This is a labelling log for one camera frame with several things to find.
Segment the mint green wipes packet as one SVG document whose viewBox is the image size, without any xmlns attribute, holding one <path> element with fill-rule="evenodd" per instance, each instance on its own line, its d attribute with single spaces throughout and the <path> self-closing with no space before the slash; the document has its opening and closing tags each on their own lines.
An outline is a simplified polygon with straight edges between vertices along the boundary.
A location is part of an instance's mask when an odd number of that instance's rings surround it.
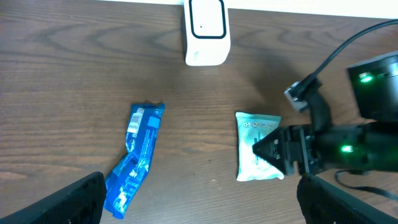
<svg viewBox="0 0 398 224">
<path fill-rule="evenodd" d="M 280 116 L 235 113 L 238 130 L 238 182 L 284 179 L 284 174 L 253 153 L 252 146 L 275 130 Z"/>
</svg>

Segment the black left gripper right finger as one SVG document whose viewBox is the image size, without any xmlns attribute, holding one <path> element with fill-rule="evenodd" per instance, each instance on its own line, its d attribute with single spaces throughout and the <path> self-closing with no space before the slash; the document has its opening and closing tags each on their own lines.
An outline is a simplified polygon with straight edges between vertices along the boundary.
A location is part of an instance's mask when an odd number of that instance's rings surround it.
<svg viewBox="0 0 398 224">
<path fill-rule="evenodd" d="M 304 174 L 297 200 L 307 224 L 397 224 L 397 219 L 323 179 Z"/>
</svg>

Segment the blue snack packet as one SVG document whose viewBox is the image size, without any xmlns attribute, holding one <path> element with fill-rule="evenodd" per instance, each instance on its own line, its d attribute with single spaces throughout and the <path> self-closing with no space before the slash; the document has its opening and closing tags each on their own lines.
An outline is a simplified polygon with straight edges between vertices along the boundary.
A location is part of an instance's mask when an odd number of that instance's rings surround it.
<svg viewBox="0 0 398 224">
<path fill-rule="evenodd" d="M 114 218 L 124 218 L 149 173 L 164 110 L 163 103 L 131 105 L 125 138 L 127 154 L 105 178 L 104 209 Z"/>
</svg>

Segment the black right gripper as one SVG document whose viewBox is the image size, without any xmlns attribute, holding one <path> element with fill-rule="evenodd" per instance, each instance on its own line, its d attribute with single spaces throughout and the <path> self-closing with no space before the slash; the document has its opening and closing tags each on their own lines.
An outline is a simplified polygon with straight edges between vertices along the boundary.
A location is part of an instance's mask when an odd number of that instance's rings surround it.
<svg viewBox="0 0 398 224">
<path fill-rule="evenodd" d="M 301 174 L 328 169 L 372 170 L 372 153 L 365 143 L 368 126 L 335 126 L 330 107 L 318 91 L 304 99 L 311 123 L 275 129 L 252 146 L 253 153 L 284 175 L 294 174 L 294 161 Z"/>
</svg>

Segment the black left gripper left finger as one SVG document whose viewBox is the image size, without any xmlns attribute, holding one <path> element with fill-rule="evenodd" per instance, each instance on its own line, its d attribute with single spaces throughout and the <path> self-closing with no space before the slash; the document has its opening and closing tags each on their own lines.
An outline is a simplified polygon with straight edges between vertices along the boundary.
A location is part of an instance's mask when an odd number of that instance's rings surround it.
<svg viewBox="0 0 398 224">
<path fill-rule="evenodd" d="M 22 210 L 1 218 L 1 224 L 99 224 L 106 198 L 101 172 L 58 190 Z"/>
</svg>

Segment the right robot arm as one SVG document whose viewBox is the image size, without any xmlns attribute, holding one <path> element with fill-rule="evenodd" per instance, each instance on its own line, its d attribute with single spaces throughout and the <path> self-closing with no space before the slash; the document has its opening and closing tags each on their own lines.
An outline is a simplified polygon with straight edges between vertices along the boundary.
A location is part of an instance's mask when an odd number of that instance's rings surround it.
<svg viewBox="0 0 398 224">
<path fill-rule="evenodd" d="M 304 93 L 311 123 L 277 128 L 252 151 L 285 175 L 327 169 L 397 171 L 397 52 L 347 69 L 359 113 L 367 124 L 335 126 L 314 81 Z"/>
</svg>

